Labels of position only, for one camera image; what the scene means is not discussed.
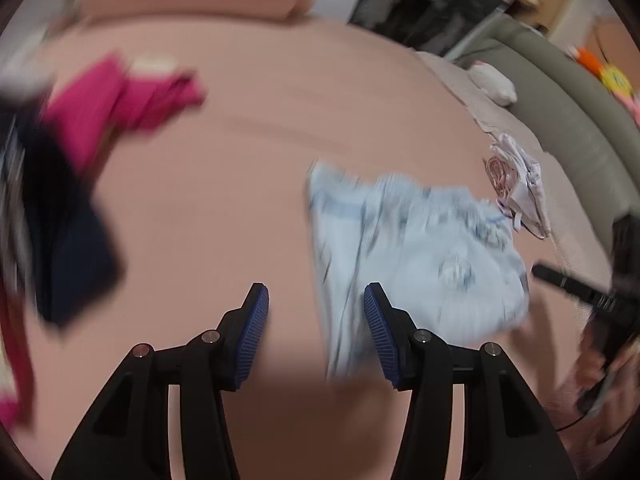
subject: folded pink cloth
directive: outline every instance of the folded pink cloth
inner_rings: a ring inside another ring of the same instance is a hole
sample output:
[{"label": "folded pink cloth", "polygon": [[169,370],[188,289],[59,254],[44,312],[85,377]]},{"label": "folded pink cloth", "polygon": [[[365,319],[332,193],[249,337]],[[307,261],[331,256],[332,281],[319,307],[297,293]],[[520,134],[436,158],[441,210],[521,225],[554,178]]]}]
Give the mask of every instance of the folded pink cloth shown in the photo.
[{"label": "folded pink cloth", "polygon": [[71,166],[82,173],[94,162],[108,126],[153,130],[205,93],[191,75],[129,78],[117,54],[92,66],[50,102],[44,120]]}]

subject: mattress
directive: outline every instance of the mattress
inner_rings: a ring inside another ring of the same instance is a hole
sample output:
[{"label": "mattress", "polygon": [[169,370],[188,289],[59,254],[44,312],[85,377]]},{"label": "mattress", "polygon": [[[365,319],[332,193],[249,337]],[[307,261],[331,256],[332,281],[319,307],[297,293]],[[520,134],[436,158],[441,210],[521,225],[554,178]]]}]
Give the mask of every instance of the mattress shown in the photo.
[{"label": "mattress", "polygon": [[[239,392],[223,395],[241,477],[388,479],[410,394],[394,392],[379,370],[325,381],[306,172],[322,158],[364,178],[401,171],[493,198],[482,161],[490,140],[411,51],[322,19],[108,22],[68,31],[40,58],[59,89],[114,50],[171,56],[209,94],[153,135],[122,138],[97,181],[95,203],[126,262],[119,286],[61,333],[28,309],[36,401],[33,427],[14,434],[20,450],[48,478],[133,345],[184,344],[263,282],[271,311],[254,368]],[[549,240],[520,232],[514,243],[527,266],[555,262]],[[493,339],[544,398],[575,360],[574,310],[549,288],[531,282],[530,291],[526,323]],[[179,480],[178,424],[172,389]],[[456,387],[447,478],[458,478],[462,433]]]}]

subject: crumpled cloth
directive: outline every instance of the crumpled cloth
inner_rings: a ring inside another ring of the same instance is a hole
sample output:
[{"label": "crumpled cloth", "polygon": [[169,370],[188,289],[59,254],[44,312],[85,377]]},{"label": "crumpled cloth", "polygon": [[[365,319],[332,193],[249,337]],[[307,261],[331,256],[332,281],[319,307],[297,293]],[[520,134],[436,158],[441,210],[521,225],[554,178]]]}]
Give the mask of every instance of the crumpled cloth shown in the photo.
[{"label": "crumpled cloth", "polygon": [[94,162],[108,126],[153,130],[205,94],[193,75],[130,78],[111,54],[52,99],[44,113],[67,160],[77,173]]},{"label": "crumpled cloth", "polygon": [[495,155],[486,162],[486,172],[498,194],[498,208],[513,218],[516,231],[524,224],[537,238],[546,238],[551,224],[540,164],[508,134],[500,134],[491,150]]},{"label": "crumpled cloth", "polygon": [[450,344],[475,343],[526,315],[527,273],[510,222],[467,188],[423,189],[399,174],[367,184],[316,163],[307,193],[328,377],[375,355],[362,303],[371,282]]}]

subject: white plush toy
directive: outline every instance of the white plush toy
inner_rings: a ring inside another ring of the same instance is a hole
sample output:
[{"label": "white plush toy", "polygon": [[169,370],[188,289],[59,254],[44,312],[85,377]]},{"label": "white plush toy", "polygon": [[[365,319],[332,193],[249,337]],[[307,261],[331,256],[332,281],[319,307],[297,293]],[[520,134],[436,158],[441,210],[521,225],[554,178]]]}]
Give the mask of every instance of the white plush toy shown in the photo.
[{"label": "white plush toy", "polygon": [[511,80],[490,64],[475,61],[466,72],[471,81],[497,105],[509,106],[518,100],[516,88]]}]

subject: white cloth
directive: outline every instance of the white cloth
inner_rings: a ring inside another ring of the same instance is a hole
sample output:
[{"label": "white cloth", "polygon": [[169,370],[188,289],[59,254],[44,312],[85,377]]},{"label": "white cloth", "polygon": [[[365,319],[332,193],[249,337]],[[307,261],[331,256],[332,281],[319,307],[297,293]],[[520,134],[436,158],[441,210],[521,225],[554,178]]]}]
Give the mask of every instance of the white cloth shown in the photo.
[{"label": "white cloth", "polygon": [[466,72],[469,79],[498,106],[509,106],[518,100],[516,87],[496,67],[476,61]]},{"label": "white cloth", "polygon": [[321,163],[307,185],[329,377],[374,354],[362,304],[371,282],[450,344],[477,342],[525,316],[526,269],[510,222],[489,201],[397,174],[366,184]]},{"label": "white cloth", "polygon": [[551,232],[551,224],[546,212],[540,164],[508,134],[498,135],[491,151],[512,170],[506,173],[508,194],[505,198],[498,197],[498,207],[513,218],[514,229],[519,230],[520,224],[524,224],[533,235],[546,238]]}]

